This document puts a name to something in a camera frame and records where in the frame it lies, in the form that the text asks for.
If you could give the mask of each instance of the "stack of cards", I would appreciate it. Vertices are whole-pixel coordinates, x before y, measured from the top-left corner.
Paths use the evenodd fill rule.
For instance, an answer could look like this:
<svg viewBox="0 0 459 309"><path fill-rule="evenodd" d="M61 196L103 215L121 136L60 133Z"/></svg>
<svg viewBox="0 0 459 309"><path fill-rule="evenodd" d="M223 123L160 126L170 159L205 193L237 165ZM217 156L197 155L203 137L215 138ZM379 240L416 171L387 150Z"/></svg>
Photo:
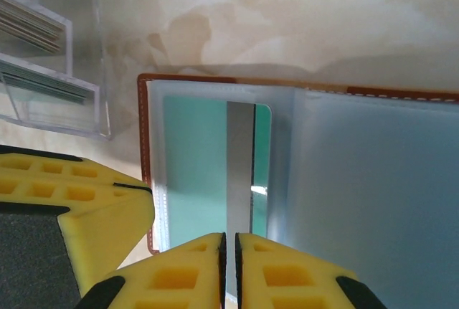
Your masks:
<svg viewBox="0 0 459 309"><path fill-rule="evenodd" d="M63 24L15 0L0 0L0 30L52 54L64 44Z"/></svg>
<svg viewBox="0 0 459 309"><path fill-rule="evenodd" d="M82 105L91 90L0 60L0 82Z"/></svg>

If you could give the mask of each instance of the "marble surface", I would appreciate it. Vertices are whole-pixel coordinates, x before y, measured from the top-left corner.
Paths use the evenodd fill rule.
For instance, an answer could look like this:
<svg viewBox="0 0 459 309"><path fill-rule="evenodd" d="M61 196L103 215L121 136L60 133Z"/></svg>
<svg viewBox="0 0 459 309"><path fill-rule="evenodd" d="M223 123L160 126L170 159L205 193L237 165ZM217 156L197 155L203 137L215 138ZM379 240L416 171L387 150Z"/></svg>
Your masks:
<svg viewBox="0 0 459 309"><path fill-rule="evenodd" d="M100 0L112 141L0 121L0 142L140 177L136 77L182 72L459 89L459 0Z"/></svg>

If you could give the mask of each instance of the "clear acrylic organizer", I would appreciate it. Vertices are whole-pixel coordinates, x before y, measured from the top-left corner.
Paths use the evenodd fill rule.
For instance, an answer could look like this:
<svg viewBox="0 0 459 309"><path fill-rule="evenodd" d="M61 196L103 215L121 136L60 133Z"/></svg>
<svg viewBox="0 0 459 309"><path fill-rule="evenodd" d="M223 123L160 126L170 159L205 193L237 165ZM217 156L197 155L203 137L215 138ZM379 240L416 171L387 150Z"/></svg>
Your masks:
<svg viewBox="0 0 459 309"><path fill-rule="evenodd" d="M26 18L2 20L5 6ZM98 0L0 0L0 118L42 130L110 137L98 7ZM30 32L42 32L31 23L36 16L59 31L49 49L36 42L41 34Z"/></svg>

